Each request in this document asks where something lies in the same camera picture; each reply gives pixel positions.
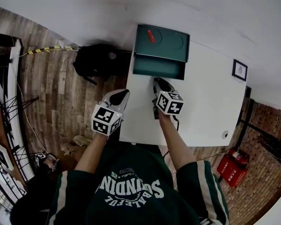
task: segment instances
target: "white stripe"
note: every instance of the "white stripe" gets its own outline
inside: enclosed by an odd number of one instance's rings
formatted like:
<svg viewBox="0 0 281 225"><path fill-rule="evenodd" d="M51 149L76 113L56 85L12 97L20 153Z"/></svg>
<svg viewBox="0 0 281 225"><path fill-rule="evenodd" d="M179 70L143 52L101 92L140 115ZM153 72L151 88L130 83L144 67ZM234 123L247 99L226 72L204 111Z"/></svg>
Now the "white stripe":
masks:
<svg viewBox="0 0 281 225"><path fill-rule="evenodd" d="M222 195L221 195L221 192L220 192L220 190L219 190L219 188L218 188L218 186L217 186L217 183L215 182L215 178L214 178L214 186L215 186L216 191L217 191L217 197L218 197L218 199L219 199L219 202L220 202L220 204L221 204L221 206L222 206L222 209L223 209L223 211L224 211L224 213L225 213L225 217L226 217L225 225L229 225L229 220L228 220L228 216L227 216L227 213L226 213L224 204L223 204Z"/></svg>
<svg viewBox="0 0 281 225"><path fill-rule="evenodd" d="M210 225L210 221L206 221L205 223L201 223L202 225Z"/></svg>
<svg viewBox="0 0 281 225"><path fill-rule="evenodd" d="M215 221L216 220L216 213L215 213L215 210L214 210L214 205L212 204L208 184L207 184L206 177L205 177L204 161L198 161L197 166L198 166L199 183L200 183L200 187L201 187L201 191L202 191L202 195L203 195L203 200L204 200L204 203L205 203L205 206L206 206L206 210L208 212L208 218L210 220L212 220L215 224L221 224L221 223L217 223Z"/></svg>
<svg viewBox="0 0 281 225"><path fill-rule="evenodd" d="M216 219L211 219L210 221L212 221L211 224L223 225L219 220L216 220Z"/></svg>
<svg viewBox="0 0 281 225"><path fill-rule="evenodd" d="M203 221L201 221L201 224L204 223L207 220L207 218L205 218Z"/></svg>
<svg viewBox="0 0 281 225"><path fill-rule="evenodd" d="M56 210L56 213L50 218L49 225L54 224L56 214L61 209L63 209L66 204L66 188L67 188L67 171L64 171L62 173L61 184L60 184L60 188L59 188L59 195L58 195L58 199L57 199L57 210Z"/></svg>

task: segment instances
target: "black bag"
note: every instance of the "black bag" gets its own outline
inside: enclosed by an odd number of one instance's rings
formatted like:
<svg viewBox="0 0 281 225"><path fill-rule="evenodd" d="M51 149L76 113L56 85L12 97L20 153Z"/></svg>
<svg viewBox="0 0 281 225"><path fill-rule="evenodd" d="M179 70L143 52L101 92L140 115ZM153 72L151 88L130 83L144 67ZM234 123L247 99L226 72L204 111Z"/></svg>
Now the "black bag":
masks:
<svg viewBox="0 0 281 225"><path fill-rule="evenodd" d="M73 66L79 76L97 85L88 77L104 77L106 81L111 75L121 72L122 53L106 44L83 47L78 51Z"/></svg>

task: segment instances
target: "forearm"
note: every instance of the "forearm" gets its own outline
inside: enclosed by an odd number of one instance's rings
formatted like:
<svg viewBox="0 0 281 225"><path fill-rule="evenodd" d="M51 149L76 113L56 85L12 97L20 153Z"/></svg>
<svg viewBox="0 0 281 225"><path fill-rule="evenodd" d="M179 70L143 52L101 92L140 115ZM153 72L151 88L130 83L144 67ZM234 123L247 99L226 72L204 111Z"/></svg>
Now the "forearm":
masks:
<svg viewBox="0 0 281 225"><path fill-rule="evenodd" d="M159 121L175 169L178 171L184 165L195 162L196 158L180 137L170 117L159 119Z"/></svg>
<svg viewBox="0 0 281 225"><path fill-rule="evenodd" d="M93 142L84 151L77 166L75 167L75 170L94 174L97 170L107 139L107 136L97 133L93 139Z"/></svg>

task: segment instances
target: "white table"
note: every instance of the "white table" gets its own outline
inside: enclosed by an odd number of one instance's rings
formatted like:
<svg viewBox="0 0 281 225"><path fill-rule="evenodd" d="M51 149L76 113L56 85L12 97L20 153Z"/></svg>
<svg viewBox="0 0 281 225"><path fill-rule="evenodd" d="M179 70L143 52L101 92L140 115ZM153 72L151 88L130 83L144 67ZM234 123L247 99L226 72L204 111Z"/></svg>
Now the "white table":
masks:
<svg viewBox="0 0 281 225"><path fill-rule="evenodd" d="M120 141L166 145L159 121L154 119L153 77L133 74L129 67L130 97L124 111ZM246 82L232 74L233 60L191 42L184 80L166 79L185 101L179 134L190 147L228 146L241 110Z"/></svg>

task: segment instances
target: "green sweatshirt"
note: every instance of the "green sweatshirt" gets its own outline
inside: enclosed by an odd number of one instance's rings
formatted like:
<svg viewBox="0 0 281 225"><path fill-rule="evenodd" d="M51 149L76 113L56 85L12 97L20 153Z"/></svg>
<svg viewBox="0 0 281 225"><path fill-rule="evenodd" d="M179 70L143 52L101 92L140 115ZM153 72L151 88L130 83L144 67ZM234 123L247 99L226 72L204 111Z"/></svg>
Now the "green sweatshirt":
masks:
<svg viewBox="0 0 281 225"><path fill-rule="evenodd" d="M180 168L177 192L161 156L131 145L105 158L111 164L100 164L96 175L65 171L59 176L47 224L229 224L209 162Z"/></svg>

